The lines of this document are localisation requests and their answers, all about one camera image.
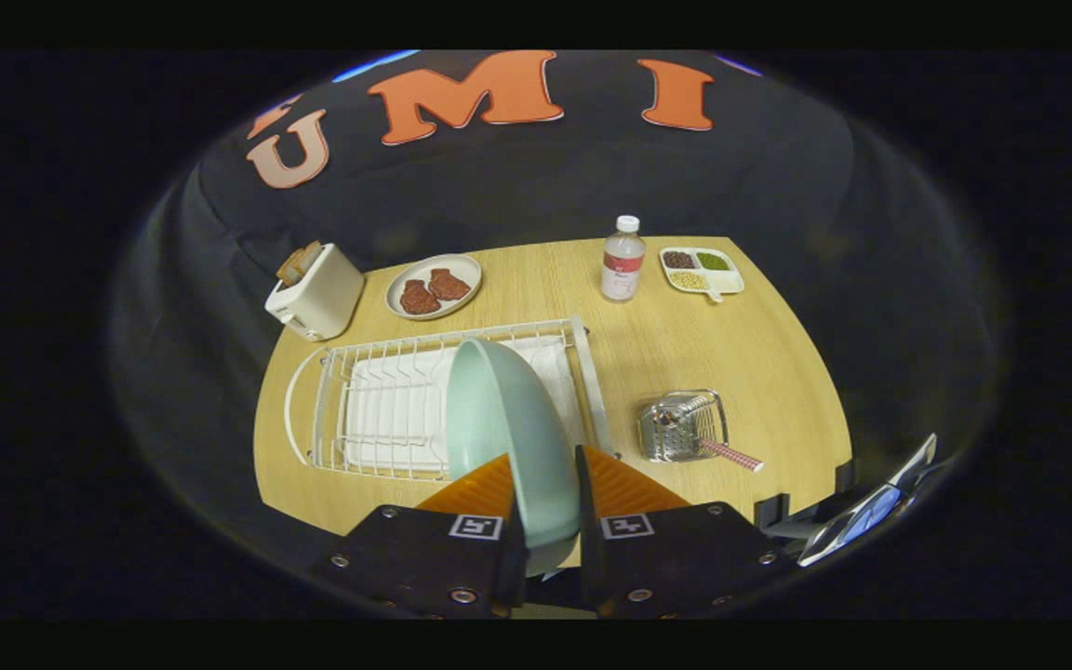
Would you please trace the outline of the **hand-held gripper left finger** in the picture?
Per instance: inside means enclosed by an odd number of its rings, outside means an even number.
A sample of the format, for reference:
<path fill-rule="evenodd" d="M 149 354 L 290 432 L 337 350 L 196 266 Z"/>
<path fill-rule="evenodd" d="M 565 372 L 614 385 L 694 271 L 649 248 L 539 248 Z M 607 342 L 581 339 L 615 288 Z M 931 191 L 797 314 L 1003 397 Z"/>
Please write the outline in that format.
<path fill-rule="evenodd" d="M 325 547 L 309 576 L 375 615 L 509 617 L 523 601 L 528 548 L 509 455 L 417 506 L 376 506 Z"/>

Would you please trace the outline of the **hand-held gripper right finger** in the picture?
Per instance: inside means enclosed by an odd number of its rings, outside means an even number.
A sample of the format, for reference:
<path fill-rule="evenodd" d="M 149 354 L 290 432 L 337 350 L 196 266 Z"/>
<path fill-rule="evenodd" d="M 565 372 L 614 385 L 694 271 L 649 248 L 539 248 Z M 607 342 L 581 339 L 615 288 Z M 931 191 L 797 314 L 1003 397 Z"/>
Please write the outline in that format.
<path fill-rule="evenodd" d="M 583 597 L 602 619 L 723 617 L 796 575 L 796 561 L 721 501 L 664 504 L 646 476 L 575 449 Z"/>

